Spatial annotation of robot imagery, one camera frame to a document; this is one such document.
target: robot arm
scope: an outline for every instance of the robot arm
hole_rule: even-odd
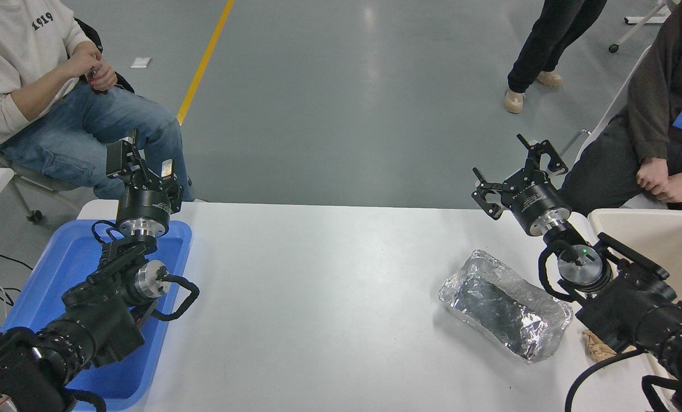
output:
[[[682,411],[682,302],[673,303],[676,293],[664,281],[669,273],[658,264],[605,233],[590,245],[568,222],[571,208],[552,186],[548,172],[540,170],[543,155],[550,157],[548,171],[568,171],[549,141],[529,144],[526,165],[503,183],[490,183],[474,168],[479,179],[472,197],[493,219],[510,209],[530,236],[543,236],[546,248],[539,258],[540,282],[553,297],[577,302],[577,319],[615,352],[629,345],[649,352],[678,382],[645,377],[642,386],[655,410],[666,410],[651,385],[670,386],[673,404]],[[487,198],[498,195],[500,204]],[[613,251],[624,258],[618,258]],[[555,255],[565,291],[553,289],[546,263]],[[618,276],[613,276],[613,263]]]
[[[133,140],[108,146],[108,175],[124,178],[111,242],[102,243],[100,263],[84,282],[64,292],[65,312],[33,332],[12,328],[0,334],[0,410],[67,412],[77,401],[97,410],[105,402],[95,394],[65,386],[82,370],[119,362],[145,340],[140,328],[149,316],[169,321],[179,318],[198,297],[199,289],[171,276],[158,260],[145,255],[156,250],[156,238],[168,232],[169,215],[181,208],[182,188],[170,167],[158,177],[146,166]],[[121,239],[110,230],[119,231]],[[172,314],[155,310],[169,283],[190,291]]]

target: white sweatshirt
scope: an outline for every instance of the white sweatshirt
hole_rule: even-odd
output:
[[[77,44],[88,40],[73,11],[58,0],[0,0],[0,144],[30,123],[10,92],[66,62]],[[67,81],[38,117],[72,91],[77,81]]]

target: chair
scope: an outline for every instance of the chair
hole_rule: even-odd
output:
[[[633,76],[633,72],[636,71],[636,68],[639,66],[641,63],[641,60],[644,59],[645,55],[647,52],[649,52],[649,49],[651,47],[647,47],[647,49],[644,50],[644,52],[641,54],[641,57],[639,57],[639,60],[637,60],[636,65],[634,65],[633,69],[631,70],[631,73],[628,74],[626,81],[624,81],[623,85],[621,85],[621,89],[619,89],[618,93],[614,97],[613,101],[610,102],[610,106],[608,107],[608,110],[605,111],[605,114],[603,114],[603,117],[600,118],[600,122],[595,126],[595,128],[592,131],[582,129],[574,135],[568,144],[565,146],[565,148],[562,150],[562,154],[572,146],[572,144],[577,140],[577,138],[580,137],[583,133],[586,133],[588,137],[585,139],[585,141],[582,143],[582,146],[580,147],[580,150],[577,152],[576,160],[577,162],[581,155],[582,151],[587,148],[587,146],[592,143],[598,136],[600,136],[600,133],[605,129],[605,127],[608,125],[608,122],[610,122],[610,119],[613,118],[618,112],[620,112],[621,108],[626,105],[627,102],[627,91],[628,91],[628,84],[629,81],[631,81],[631,76]],[[647,196],[644,193],[641,195],[636,195],[633,198],[629,199],[626,203],[621,206],[622,208],[626,209],[666,209],[667,206],[666,204],[662,203],[662,201],[658,201],[656,198],[653,196]]]
[[[639,29],[644,26],[646,23],[652,23],[652,18],[655,18],[657,13],[663,10],[664,7],[668,8],[668,11],[673,11],[674,7],[679,4],[681,0],[659,0],[657,3],[657,6],[652,8],[652,11],[649,11],[649,13],[642,17],[642,18],[629,18],[626,17],[624,20],[626,21],[626,24],[632,24],[631,21],[632,19],[639,19],[637,21],[636,26],[632,27],[631,30],[627,31],[626,34],[623,35],[620,39],[618,39],[617,42],[614,44],[608,46],[608,51],[611,53],[615,53],[618,51],[618,48],[626,42],[626,40],[630,39],[632,35],[636,34]]]
[[[93,29],[91,26],[89,26],[87,23],[80,21],[78,18],[75,18],[74,20],[76,20],[77,23],[79,23],[79,26],[82,28],[82,31],[84,31],[87,37],[90,40],[92,40],[92,42],[94,42],[94,44],[101,52],[102,44],[100,40],[100,35],[97,33],[97,31]],[[128,83],[123,76],[121,76],[119,73],[116,73],[116,75],[118,78],[117,86],[126,89],[129,92],[135,93],[132,86],[130,86],[130,83]],[[12,161],[7,159],[7,157],[1,153],[0,167],[7,167],[9,169],[13,169],[15,175],[14,178],[11,179],[11,181],[8,184],[9,190],[16,196],[21,206],[23,206],[23,208],[25,209],[26,218],[28,219],[28,221],[33,222],[33,224],[37,224],[43,219],[43,213],[41,213],[41,211],[39,211],[38,209],[31,209],[28,206],[28,203],[25,201],[25,198],[18,189],[16,183],[26,185],[36,191],[43,193],[48,197],[61,201],[62,203],[68,205],[70,208],[74,209],[77,212],[80,211],[81,207],[79,206],[79,204],[75,203],[74,201],[60,193],[62,191],[69,191],[75,189],[78,186],[73,185],[69,182],[64,182],[63,180],[46,177],[45,175],[41,174],[41,172],[28,169],[22,166],[18,166],[17,164],[14,164]]]

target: blue plastic tray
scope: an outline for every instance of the blue plastic tray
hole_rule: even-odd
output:
[[[54,232],[1,331],[14,326],[38,331],[63,315],[62,293],[84,282],[100,260],[101,246],[90,230],[94,222],[70,221]],[[100,228],[98,231],[103,233],[106,225],[98,225]],[[160,260],[169,273],[182,276],[190,245],[191,228],[184,222],[171,221],[168,233],[158,239],[158,250],[147,258]],[[171,284],[169,292],[158,300],[157,309],[171,313],[178,290],[179,285]],[[110,411],[128,409],[139,401],[153,380],[166,328],[167,322],[150,318],[141,329],[145,344],[122,362],[82,371],[67,387],[100,395]],[[94,410],[94,407],[79,402],[74,410]]]

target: white chair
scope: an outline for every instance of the white chair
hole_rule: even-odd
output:
[[[681,0],[659,0],[657,3],[657,6],[652,8],[652,11],[649,11],[649,13],[642,18],[634,18],[634,17],[626,17],[624,18],[624,21],[626,21],[626,24],[632,24],[631,21],[632,19],[639,19],[639,21],[636,22],[636,25],[631,28],[631,30],[627,31],[626,34],[623,35],[620,39],[618,39],[617,42],[614,44],[608,46],[608,51],[611,53],[615,53],[618,51],[618,48],[626,42],[629,38],[631,38],[632,35],[634,35],[639,29],[644,26],[646,23],[652,23],[653,19],[655,19],[655,16],[657,13],[660,11],[663,11],[664,7],[667,7],[667,13],[665,14],[664,18],[660,19],[657,21],[657,23],[663,23],[664,19],[668,17],[669,13],[671,13],[674,10],[674,7],[679,4]]]
[[[12,169],[15,173],[13,179],[11,179],[8,184],[9,190],[16,196],[21,206],[23,206],[25,209],[26,218],[28,221],[33,222],[33,224],[37,224],[41,221],[41,219],[43,219],[43,213],[41,213],[41,211],[38,209],[31,209],[28,206],[28,203],[25,201],[25,198],[16,186],[16,183],[28,186],[29,188],[39,191],[48,197],[61,201],[61,203],[68,205],[69,208],[74,209],[76,212],[80,211],[81,208],[79,204],[59,193],[62,191],[75,189],[77,188],[76,185],[73,185],[69,182],[64,182],[63,180],[51,179],[50,177],[46,177],[35,170],[20,167],[7,159],[7,157],[3,156],[1,153],[0,167],[7,167]]]
[[[580,159],[580,156],[582,155],[582,151],[584,151],[587,146],[592,143],[598,136],[600,136],[600,133],[605,129],[605,126],[608,125],[608,122],[610,122],[610,119],[613,118],[620,110],[626,105],[627,102],[627,91],[628,91],[628,84],[629,81],[631,81],[631,76],[633,76],[633,72],[636,71],[636,68],[639,66],[641,63],[641,60],[644,59],[645,55],[649,51],[651,47],[647,47],[647,49],[644,50],[644,52],[641,54],[641,57],[639,57],[639,60],[637,60],[636,65],[634,65],[633,69],[631,70],[631,73],[628,74],[626,81],[624,81],[623,85],[621,85],[621,89],[619,89],[618,93],[614,97],[613,101],[610,102],[610,106],[608,107],[608,110],[605,111],[605,114],[603,114],[603,117],[600,118],[600,122],[595,126],[595,128],[590,131],[586,129],[582,129],[576,133],[575,136],[570,139],[568,142],[568,145],[565,146],[565,148],[562,150],[562,154],[564,154],[568,149],[572,146],[572,144],[577,140],[577,138],[580,137],[581,134],[586,133],[588,137],[585,139],[585,141],[582,143],[582,146],[580,147],[580,150],[577,152],[576,160],[577,162]],[[658,201],[656,198],[652,196],[647,196],[644,195],[643,193],[641,195],[636,195],[633,198],[629,199],[626,203],[621,206],[622,208],[628,208],[628,209],[666,209],[667,206],[664,203],[661,203]]]

